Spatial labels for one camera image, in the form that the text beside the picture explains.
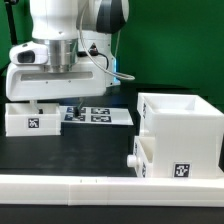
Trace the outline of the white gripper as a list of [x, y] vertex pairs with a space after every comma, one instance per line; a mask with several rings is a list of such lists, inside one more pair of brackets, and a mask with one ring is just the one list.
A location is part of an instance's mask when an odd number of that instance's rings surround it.
[[[48, 73], [41, 65], [10, 64], [6, 77], [6, 96], [11, 101], [30, 101], [38, 114], [43, 109], [36, 100], [101, 96], [106, 92], [105, 74], [93, 63], [78, 62], [70, 72]], [[81, 115], [84, 98], [74, 106], [75, 118]]]

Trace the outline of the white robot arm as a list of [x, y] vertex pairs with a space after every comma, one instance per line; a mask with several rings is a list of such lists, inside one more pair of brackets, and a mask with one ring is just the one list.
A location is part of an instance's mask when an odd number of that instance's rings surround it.
[[127, 22], [128, 0], [30, 0], [32, 40], [10, 50], [11, 101], [101, 96], [109, 73], [90, 54], [78, 56], [83, 32], [114, 34]]

